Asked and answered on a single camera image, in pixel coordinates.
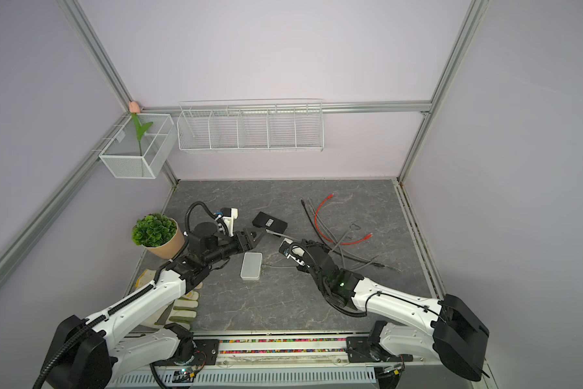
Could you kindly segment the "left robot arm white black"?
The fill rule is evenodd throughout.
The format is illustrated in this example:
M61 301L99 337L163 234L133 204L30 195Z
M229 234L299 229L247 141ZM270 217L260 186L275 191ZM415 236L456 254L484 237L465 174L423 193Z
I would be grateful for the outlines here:
M247 228L229 237L211 223L197 228L208 234L206 250L197 263L175 255L159 267L152 281L121 301L85 319L72 315L60 323L33 386L104 388L123 374L159 361L206 362L192 332L180 324L167 324L139 338L127 337L145 319L198 286L210 275L213 264L252 251L267 233Z

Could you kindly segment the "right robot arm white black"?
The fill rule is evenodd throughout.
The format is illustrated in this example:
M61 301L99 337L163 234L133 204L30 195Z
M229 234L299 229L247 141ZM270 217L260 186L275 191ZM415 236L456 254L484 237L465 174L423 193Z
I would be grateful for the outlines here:
M362 318L378 314L416 331L419 343L405 353L437 358L463 379L479 382L486 376L484 359L489 329L457 296L423 298L379 285L335 264L326 246L285 238L279 253L311 275L318 291L336 311Z

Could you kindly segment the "white network switch box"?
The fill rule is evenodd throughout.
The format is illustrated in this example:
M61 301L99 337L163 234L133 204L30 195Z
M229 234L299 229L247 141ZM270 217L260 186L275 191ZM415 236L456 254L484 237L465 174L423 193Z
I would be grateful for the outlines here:
M246 252L244 253L241 267L241 279L246 281L257 281L261 276L262 253Z

